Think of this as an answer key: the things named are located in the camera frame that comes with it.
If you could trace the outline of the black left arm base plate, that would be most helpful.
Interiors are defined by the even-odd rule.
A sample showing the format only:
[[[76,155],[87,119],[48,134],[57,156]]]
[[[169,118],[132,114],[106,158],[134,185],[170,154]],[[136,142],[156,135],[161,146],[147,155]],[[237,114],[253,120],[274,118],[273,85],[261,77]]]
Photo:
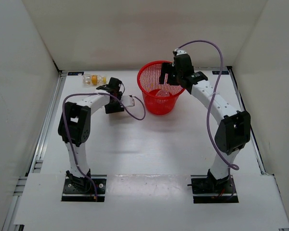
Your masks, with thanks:
[[[89,181],[85,186],[80,186],[74,183],[70,178],[66,177],[61,201],[62,202],[104,202],[106,192],[107,175],[92,175],[92,180],[95,183],[97,197],[95,190]]]

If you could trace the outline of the red mesh plastic bin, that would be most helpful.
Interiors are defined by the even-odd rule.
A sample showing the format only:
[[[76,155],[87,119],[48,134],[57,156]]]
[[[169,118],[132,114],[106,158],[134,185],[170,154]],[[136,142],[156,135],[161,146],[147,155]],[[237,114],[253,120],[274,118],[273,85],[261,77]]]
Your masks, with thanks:
[[[177,99],[184,92],[181,86],[159,83],[162,63],[164,61],[150,62],[143,66],[137,75],[138,87],[147,110],[160,116],[170,113]]]

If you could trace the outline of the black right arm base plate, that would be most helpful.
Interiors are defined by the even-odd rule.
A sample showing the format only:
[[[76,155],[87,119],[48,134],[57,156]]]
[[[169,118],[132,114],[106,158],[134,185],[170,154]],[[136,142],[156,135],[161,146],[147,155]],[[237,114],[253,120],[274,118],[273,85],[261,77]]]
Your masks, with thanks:
[[[216,189],[201,188],[206,182],[207,176],[191,175],[191,182],[187,185],[192,189],[194,204],[237,204],[239,203],[233,177]]]

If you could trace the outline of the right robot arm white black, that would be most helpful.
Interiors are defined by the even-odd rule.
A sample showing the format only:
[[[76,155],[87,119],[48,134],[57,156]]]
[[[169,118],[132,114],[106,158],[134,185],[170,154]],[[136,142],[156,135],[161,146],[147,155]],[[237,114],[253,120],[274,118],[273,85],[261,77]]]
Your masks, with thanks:
[[[233,163],[236,155],[250,141],[250,114],[237,110],[218,95],[208,77],[194,70],[190,56],[183,50],[174,52],[173,63],[162,63],[159,83],[187,90],[206,107],[207,118],[213,117],[218,124],[215,135],[209,135],[217,155],[207,178],[198,187],[220,191],[229,181],[229,169],[238,170]]]

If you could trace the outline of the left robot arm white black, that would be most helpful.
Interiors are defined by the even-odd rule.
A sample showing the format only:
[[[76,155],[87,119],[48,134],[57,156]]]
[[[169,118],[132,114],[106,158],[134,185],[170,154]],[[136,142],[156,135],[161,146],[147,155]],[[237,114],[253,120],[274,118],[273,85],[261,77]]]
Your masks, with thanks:
[[[69,154],[67,177],[81,193],[94,187],[85,149],[91,131],[91,116],[102,107],[106,114],[123,112],[121,86],[122,81],[112,77],[108,84],[97,87],[95,93],[72,94],[64,99],[58,134]]]

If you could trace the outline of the clear bottle yellow cap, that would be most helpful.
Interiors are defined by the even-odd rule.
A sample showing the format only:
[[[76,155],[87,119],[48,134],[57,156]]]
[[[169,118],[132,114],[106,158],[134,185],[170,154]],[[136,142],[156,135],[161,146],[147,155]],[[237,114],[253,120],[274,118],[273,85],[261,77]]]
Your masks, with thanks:
[[[82,76],[84,86],[101,86],[107,83],[107,78],[100,75],[84,74]]]

